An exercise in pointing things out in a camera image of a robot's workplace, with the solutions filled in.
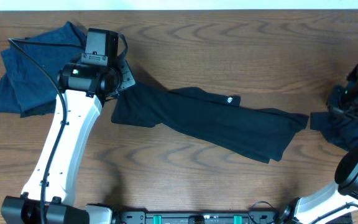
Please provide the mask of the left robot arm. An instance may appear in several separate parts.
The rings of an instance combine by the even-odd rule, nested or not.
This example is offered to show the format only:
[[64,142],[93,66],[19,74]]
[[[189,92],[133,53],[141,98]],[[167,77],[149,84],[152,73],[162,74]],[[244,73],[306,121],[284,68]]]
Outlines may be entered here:
[[66,64],[52,82],[57,91],[50,131],[37,165],[19,197],[5,197],[1,215],[6,223],[119,223],[107,205],[75,208],[76,181],[86,143],[109,97],[135,84],[118,51],[122,34],[88,29],[79,61]]

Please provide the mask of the black t-shirt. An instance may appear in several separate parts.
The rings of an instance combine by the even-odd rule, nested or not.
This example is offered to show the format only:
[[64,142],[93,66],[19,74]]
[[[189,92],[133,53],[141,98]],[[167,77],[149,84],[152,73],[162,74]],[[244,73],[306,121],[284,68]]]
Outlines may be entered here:
[[197,87],[163,91],[137,83],[120,95],[111,121],[147,128],[164,124],[263,163],[280,161],[295,134],[308,124],[305,114],[243,108],[240,102],[240,96]]

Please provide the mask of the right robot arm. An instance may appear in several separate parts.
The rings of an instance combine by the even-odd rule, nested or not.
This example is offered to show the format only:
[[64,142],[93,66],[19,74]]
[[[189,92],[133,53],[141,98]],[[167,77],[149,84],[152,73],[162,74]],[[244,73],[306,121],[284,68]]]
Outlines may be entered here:
[[[327,100],[329,112],[358,119],[358,63],[347,76],[348,86],[336,86]],[[287,205],[276,223],[351,223],[358,210],[358,144],[337,166],[334,182]]]

